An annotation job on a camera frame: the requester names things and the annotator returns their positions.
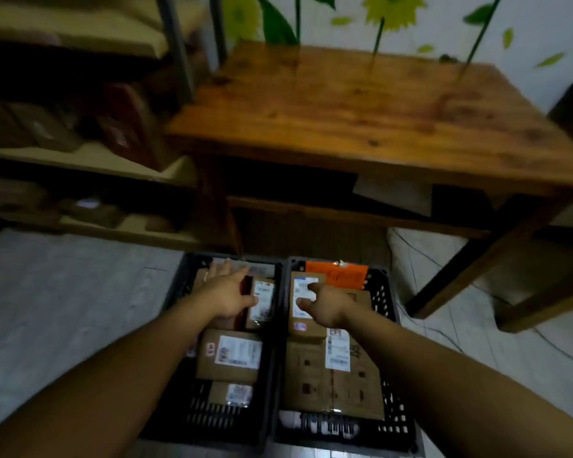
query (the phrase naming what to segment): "wooden tabletop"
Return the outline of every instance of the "wooden tabletop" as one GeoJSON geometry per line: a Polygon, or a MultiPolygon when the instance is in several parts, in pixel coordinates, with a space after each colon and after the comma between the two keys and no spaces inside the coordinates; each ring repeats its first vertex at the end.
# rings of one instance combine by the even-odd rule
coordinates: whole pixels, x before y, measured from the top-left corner
{"type": "Polygon", "coordinates": [[[241,43],[167,133],[190,137],[193,152],[531,194],[573,188],[566,134],[494,66],[463,68],[241,43]]]}

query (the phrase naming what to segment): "hand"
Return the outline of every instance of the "hand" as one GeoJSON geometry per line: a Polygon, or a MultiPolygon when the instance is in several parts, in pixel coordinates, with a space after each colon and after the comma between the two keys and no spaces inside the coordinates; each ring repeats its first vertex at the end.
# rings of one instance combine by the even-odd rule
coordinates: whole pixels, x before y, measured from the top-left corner
{"type": "Polygon", "coordinates": [[[316,294],[316,300],[299,297],[297,306],[326,328],[344,329],[347,311],[355,305],[354,300],[346,292],[328,284],[310,283],[308,289],[316,294]]]}
{"type": "Polygon", "coordinates": [[[213,262],[208,270],[205,283],[191,294],[191,297],[202,300],[205,305],[210,306],[214,317],[236,316],[246,307],[257,304],[256,297],[240,294],[240,283],[248,270],[248,267],[245,267],[231,273],[229,260],[226,260],[220,267],[213,262]]]}

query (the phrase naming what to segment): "flower stem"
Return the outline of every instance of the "flower stem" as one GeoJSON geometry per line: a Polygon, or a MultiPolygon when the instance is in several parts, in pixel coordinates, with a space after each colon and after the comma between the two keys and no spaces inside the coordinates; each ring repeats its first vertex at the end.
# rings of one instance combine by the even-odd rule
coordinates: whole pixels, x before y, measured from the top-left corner
{"type": "Polygon", "coordinates": [[[382,30],[384,29],[384,18],[380,21],[380,28],[378,29],[378,36],[376,37],[376,44],[373,47],[374,55],[378,52],[378,47],[380,46],[380,39],[382,38],[382,30]]]}
{"type": "Polygon", "coordinates": [[[295,25],[295,35],[297,37],[297,43],[301,43],[301,0],[295,0],[295,16],[296,16],[296,25],[295,25]]]}

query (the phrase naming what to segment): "person's left hand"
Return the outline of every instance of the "person's left hand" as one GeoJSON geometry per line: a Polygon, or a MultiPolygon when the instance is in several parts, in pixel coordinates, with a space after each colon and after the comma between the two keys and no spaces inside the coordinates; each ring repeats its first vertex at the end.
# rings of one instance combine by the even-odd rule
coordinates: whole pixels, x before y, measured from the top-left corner
{"type": "Polygon", "coordinates": [[[236,316],[246,307],[257,304],[257,298],[252,295],[240,294],[240,283],[248,273],[245,267],[231,273],[231,262],[226,260],[221,266],[214,262],[210,265],[206,281],[192,297],[203,299],[212,306],[215,316],[229,318],[236,316]]]}

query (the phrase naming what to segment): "person's right hand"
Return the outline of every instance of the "person's right hand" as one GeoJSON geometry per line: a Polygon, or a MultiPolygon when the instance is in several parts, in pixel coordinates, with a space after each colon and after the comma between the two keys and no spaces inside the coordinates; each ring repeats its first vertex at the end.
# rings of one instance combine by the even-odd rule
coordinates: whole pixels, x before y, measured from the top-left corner
{"type": "Polygon", "coordinates": [[[310,283],[308,289],[316,294],[316,300],[299,297],[297,306],[326,328],[344,329],[347,310],[356,305],[354,300],[346,292],[328,284],[310,283]]]}

